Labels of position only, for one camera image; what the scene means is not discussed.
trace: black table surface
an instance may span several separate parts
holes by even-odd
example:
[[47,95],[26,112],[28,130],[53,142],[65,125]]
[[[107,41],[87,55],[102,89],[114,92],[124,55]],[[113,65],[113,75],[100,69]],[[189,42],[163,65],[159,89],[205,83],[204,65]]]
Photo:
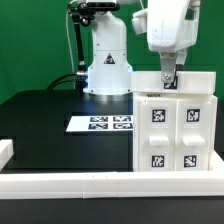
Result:
[[[100,103],[72,90],[20,92],[0,106],[0,139],[14,142],[1,173],[132,171],[132,132],[65,132],[72,115],[127,114],[131,100]],[[215,150],[221,156],[223,127],[219,103]],[[223,208],[224,197],[0,200],[0,222],[221,224]]]

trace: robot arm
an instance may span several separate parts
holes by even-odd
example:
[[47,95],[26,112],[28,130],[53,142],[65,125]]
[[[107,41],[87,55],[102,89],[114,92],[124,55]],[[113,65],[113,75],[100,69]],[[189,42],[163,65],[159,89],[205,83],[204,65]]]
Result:
[[[148,0],[148,9],[133,15],[137,34],[147,32],[151,51],[160,53],[162,81],[172,83],[176,66],[182,70],[187,48],[197,39],[199,0]],[[187,12],[194,14],[186,19]]]
[[[77,7],[69,5],[79,58],[77,74],[88,76],[86,94],[102,99],[128,95],[131,88],[132,68],[127,62],[126,26],[113,16],[120,4],[131,4],[139,0],[83,0]],[[93,62],[87,68],[81,41],[80,24],[92,24]]]

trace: white box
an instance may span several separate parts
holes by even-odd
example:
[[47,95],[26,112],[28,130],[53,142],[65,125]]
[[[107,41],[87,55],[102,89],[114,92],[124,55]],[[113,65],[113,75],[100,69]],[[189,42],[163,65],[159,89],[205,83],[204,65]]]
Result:
[[134,121],[137,141],[135,171],[173,170],[175,154],[176,99],[163,95],[141,95],[136,99]]
[[177,99],[175,170],[208,170],[214,150],[217,98]]
[[134,171],[209,170],[216,108],[211,95],[135,93]]

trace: cable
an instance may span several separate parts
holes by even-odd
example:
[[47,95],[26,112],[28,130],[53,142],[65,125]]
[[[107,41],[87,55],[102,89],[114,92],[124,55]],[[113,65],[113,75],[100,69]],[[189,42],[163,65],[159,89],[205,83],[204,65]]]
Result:
[[76,73],[69,73],[69,74],[63,75],[63,76],[57,78],[55,81],[53,81],[53,82],[47,87],[47,90],[52,90],[52,86],[54,87],[55,84],[57,84],[57,83],[60,82],[61,80],[66,79],[66,78],[68,78],[68,77],[75,77],[75,76],[76,76]]
[[144,9],[144,5],[142,3],[142,0],[139,0],[139,2],[140,2],[140,5],[141,5],[142,9]]
[[72,45],[71,45],[69,28],[68,28],[68,17],[69,17],[69,15],[66,12],[66,34],[67,34],[67,40],[68,40],[69,54],[70,54],[70,58],[71,58],[72,72],[75,72],[74,57],[73,57],[73,53],[72,53]]
[[52,85],[51,88],[48,90],[53,90],[56,86],[64,84],[64,83],[69,83],[69,82],[74,82],[74,80],[65,80],[65,81],[57,82],[54,85]]

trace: printed marker sheet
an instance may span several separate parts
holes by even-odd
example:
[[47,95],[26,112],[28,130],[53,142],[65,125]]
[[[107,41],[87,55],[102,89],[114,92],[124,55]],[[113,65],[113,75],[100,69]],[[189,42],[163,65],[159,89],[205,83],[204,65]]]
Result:
[[72,116],[66,132],[132,131],[133,116]]

